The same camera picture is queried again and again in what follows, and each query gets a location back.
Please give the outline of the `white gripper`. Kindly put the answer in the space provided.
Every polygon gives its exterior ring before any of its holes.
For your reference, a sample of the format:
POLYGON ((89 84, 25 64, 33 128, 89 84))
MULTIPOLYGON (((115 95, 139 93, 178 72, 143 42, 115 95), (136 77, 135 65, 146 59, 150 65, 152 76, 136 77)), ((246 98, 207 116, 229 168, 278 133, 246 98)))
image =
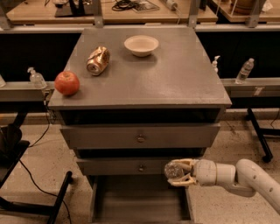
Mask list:
POLYGON ((174 159, 172 162, 186 171, 190 171, 193 168, 193 177, 190 174, 186 174, 181 178, 169 178, 168 182, 172 186, 191 186, 195 185, 196 181, 201 186, 214 186, 216 184, 217 167, 215 162, 192 158, 174 159))

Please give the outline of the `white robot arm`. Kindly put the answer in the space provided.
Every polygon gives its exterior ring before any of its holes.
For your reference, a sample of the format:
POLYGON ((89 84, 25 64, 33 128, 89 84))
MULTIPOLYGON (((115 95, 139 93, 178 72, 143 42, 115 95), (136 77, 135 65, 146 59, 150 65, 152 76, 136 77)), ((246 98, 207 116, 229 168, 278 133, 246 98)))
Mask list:
POLYGON ((251 160, 241 159, 232 165, 206 159, 174 159, 165 165, 164 175, 176 187, 221 186, 242 197, 259 193, 280 214, 280 184, 251 160))

